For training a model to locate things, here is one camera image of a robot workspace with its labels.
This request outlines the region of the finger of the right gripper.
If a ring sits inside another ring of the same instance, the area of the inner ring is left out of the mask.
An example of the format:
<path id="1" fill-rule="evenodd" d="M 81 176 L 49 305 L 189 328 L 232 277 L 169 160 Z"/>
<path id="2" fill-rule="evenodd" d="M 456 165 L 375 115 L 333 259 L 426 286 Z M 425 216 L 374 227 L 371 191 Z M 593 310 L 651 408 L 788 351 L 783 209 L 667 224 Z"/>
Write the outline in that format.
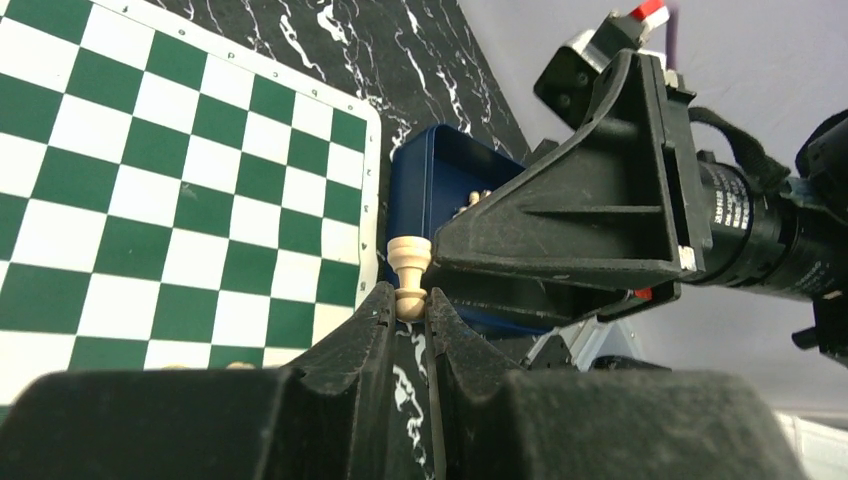
<path id="1" fill-rule="evenodd" d="M 423 286 L 439 288 L 478 332 L 549 332 L 594 318 L 610 323 L 681 296 L 678 282 L 644 290 L 600 290 L 540 280 L 430 268 Z"/>

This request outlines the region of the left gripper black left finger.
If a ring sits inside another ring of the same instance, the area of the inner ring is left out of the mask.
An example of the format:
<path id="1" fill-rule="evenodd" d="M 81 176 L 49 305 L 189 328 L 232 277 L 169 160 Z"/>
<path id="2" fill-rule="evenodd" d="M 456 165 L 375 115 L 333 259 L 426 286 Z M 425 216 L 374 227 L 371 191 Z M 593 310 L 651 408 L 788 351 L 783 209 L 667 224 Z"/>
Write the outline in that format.
<path id="1" fill-rule="evenodd" d="M 282 367 L 43 376 L 1 427 L 5 479 L 380 479 L 394 288 Z"/>

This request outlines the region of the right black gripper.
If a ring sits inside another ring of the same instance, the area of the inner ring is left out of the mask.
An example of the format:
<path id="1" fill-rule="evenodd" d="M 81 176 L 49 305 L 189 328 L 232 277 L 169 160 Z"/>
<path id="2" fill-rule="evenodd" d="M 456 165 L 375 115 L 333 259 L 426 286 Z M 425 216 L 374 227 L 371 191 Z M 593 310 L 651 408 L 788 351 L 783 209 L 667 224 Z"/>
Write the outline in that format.
<path id="1" fill-rule="evenodd" d="M 810 302 L 814 324 L 793 344 L 845 366 L 846 111 L 814 129 L 793 175 L 705 107 L 691 121 L 718 130 L 736 163 L 706 151 L 697 161 L 690 99 L 656 57 L 618 53 L 566 142 L 437 230 L 435 264 L 608 290 L 690 280 Z"/>

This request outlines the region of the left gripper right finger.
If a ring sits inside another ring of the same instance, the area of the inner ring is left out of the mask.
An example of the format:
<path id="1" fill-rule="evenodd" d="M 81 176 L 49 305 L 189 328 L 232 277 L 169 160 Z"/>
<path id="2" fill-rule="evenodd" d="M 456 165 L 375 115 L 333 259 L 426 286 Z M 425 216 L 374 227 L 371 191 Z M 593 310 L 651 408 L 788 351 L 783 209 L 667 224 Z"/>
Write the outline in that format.
<path id="1" fill-rule="evenodd" d="M 801 479 L 769 406 L 710 371 L 527 370 L 440 289 L 426 318 L 450 479 Z"/>

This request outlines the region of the light piece passed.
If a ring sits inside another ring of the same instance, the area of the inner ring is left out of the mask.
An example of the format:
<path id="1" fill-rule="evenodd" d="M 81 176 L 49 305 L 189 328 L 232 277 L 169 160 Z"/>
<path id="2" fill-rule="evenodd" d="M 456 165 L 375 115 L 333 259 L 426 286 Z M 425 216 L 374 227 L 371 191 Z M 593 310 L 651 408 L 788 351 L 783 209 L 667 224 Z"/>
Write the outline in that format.
<path id="1" fill-rule="evenodd" d="M 389 266 L 398 278 L 395 312 L 400 321 L 418 321 L 424 312 L 427 291 L 422 277 L 432 261 L 431 242 L 419 236 L 400 236 L 387 245 Z"/>

